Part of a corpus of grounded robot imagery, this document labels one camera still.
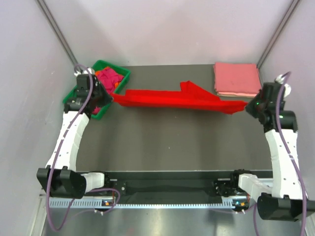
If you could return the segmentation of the magenta t shirt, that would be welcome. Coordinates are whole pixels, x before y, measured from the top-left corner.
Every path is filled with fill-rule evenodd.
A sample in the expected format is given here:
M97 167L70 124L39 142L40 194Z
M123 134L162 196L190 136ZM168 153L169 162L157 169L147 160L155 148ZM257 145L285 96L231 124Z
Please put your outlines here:
M98 80L103 84L107 93L111 95L115 91L114 84L123 80L124 76L118 74L114 69L107 66L102 70L99 70L100 74L97 76Z

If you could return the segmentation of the left corner aluminium post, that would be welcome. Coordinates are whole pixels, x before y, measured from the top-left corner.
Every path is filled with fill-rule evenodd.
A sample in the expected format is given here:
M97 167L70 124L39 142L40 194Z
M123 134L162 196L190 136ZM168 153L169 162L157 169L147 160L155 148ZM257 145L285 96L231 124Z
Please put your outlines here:
M35 0L36 4L38 5L39 9L44 14L48 24L52 28L55 36L57 37L59 43L61 44L62 48L64 49L66 55L68 56L69 60L73 65L76 65L78 63L78 60L76 59L73 51L71 50L64 34L62 33L57 21L55 20L55 17L53 16L49 6L47 5L45 0Z

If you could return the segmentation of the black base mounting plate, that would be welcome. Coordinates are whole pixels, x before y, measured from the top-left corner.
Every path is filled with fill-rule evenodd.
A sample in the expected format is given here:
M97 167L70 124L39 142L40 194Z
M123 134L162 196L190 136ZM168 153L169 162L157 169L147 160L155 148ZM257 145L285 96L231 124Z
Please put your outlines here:
M228 179L111 179L105 186L119 190L123 196L135 193L202 193L211 197L245 195L244 190Z

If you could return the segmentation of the corner aluminium post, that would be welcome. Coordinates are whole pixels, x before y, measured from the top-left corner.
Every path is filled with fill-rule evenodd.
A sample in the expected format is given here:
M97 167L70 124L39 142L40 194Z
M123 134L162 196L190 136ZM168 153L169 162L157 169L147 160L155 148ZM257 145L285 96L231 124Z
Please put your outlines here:
M272 36L270 40L268 41L266 47L264 48L262 55L260 56L258 62L257 62L257 68L260 69L262 65L264 64L265 60L271 53L272 49L274 48L276 42L278 41L279 37L281 36L282 32L284 31L286 25L288 24L289 20L291 19L292 15L298 8L298 5L300 4L301 0L291 0L290 4L285 11L284 15L281 17L280 22L278 23L276 29L272 33Z
M35 0L36 4L38 5L39 9L44 14L48 24L52 28L55 36L57 37L59 43L61 44L62 48L64 49L66 55L68 56L69 60L73 65L76 65L78 63L78 60L76 59L73 51L71 50L64 34L62 33L57 21L55 20L55 17L53 16L49 6L47 5L45 0Z

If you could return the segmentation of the green plastic bin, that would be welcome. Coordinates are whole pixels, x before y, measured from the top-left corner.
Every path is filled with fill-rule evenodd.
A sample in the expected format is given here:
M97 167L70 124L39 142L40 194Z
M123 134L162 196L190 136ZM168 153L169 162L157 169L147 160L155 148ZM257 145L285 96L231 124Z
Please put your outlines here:
M102 85L109 95L111 95L112 93L119 94L128 83L131 73L130 70L126 68L111 64L103 60L96 61L92 68L95 71L97 78L101 81ZM70 97L76 97L75 90L76 86L63 99L63 103L65 103ZM100 120L110 106L111 103L102 108L96 107L93 111L92 118Z

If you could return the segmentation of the folded pink t shirt stack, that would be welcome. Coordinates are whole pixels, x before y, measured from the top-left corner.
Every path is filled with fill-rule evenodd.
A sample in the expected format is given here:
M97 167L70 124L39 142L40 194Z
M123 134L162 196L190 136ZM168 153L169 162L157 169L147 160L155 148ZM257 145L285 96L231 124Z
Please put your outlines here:
M254 97L261 89L259 71L254 63L216 62L215 91L223 96Z

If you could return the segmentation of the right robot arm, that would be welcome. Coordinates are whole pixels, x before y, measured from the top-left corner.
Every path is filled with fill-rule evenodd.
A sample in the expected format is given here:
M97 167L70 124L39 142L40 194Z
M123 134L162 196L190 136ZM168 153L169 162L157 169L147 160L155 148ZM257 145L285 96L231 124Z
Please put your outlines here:
M263 220L300 221L303 194L296 173L297 120L293 111L284 110L284 90L277 82L264 83L248 103L246 112L263 125L268 142L273 184L268 186L251 171L235 170L230 180L214 181L216 194L222 197L247 193L257 204Z

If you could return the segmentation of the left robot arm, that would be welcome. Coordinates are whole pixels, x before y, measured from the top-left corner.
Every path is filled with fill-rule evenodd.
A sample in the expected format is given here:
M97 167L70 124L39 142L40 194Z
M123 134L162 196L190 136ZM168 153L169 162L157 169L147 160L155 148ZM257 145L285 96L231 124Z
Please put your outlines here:
M95 189L106 195L112 184L104 174L79 174L76 160L81 139L94 110L112 102L94 72L76 72L77 86L64 101L63 123L51 158L36 177L50 197L80 199Z

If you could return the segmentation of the right corner aluminium post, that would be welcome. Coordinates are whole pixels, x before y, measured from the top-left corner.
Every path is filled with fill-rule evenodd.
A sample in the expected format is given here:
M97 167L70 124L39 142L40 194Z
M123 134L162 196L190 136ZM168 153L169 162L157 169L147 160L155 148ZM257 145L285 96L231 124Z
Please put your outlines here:
M288 24L289 20L291 19L292 15L298 8L298 5L300 4L301 0L291 0L290 4L285 11L284 15L281 17L280 22L278 23L276 29L272 33L272 36L270 40L268 41L266 47L264 48L262 55L260 56L258 62L257 62L257 68L260 69L262 65L264 64L265 60L271 53L272 49L274 48L276 42L278 41L279 37L281 36L282 32L284 31L286 25Z

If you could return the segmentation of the red t shirt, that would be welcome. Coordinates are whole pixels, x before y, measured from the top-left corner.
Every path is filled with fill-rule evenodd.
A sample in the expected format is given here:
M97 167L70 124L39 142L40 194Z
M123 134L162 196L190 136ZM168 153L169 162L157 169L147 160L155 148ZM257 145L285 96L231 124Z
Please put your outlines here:
M112 94L124 107L179 108L214 111L224 114L241 112L247 102L221 100L191 81L181 82L180 91L127 89L124 95Z

